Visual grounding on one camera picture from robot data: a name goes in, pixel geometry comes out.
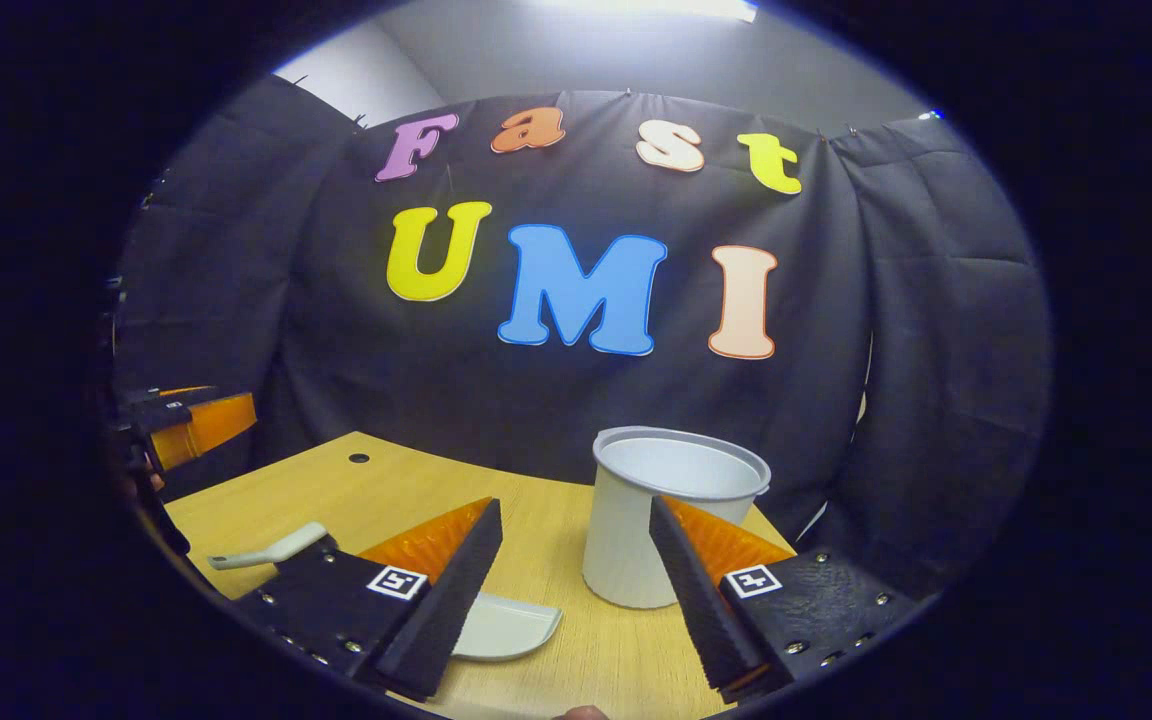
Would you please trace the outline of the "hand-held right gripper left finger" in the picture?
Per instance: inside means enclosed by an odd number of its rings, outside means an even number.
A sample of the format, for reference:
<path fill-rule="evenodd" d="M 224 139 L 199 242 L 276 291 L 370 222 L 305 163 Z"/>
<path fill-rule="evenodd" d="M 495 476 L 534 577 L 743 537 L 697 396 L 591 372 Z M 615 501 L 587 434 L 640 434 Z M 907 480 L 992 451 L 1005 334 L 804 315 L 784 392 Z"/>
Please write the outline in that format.
<path fill-rule="evenodd" d="M 321 533 L 233 607 L 343 679 L 425 702 L 442 683 L 502 539 L 493 497 L 361 553 Z"/>

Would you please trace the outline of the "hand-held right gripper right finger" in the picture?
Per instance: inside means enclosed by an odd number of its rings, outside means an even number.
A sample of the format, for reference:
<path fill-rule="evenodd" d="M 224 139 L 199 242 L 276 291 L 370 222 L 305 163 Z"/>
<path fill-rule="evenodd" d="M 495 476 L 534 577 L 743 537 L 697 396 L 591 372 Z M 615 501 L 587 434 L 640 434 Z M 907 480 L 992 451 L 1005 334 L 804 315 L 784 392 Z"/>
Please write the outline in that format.
<path fill-rule="evenodd" d="M 745 705 L 823 682 L 922 615 L 922 602 L 831 547 L 797 553 L 679 498 L 649 535 L 708 687 Z"/>

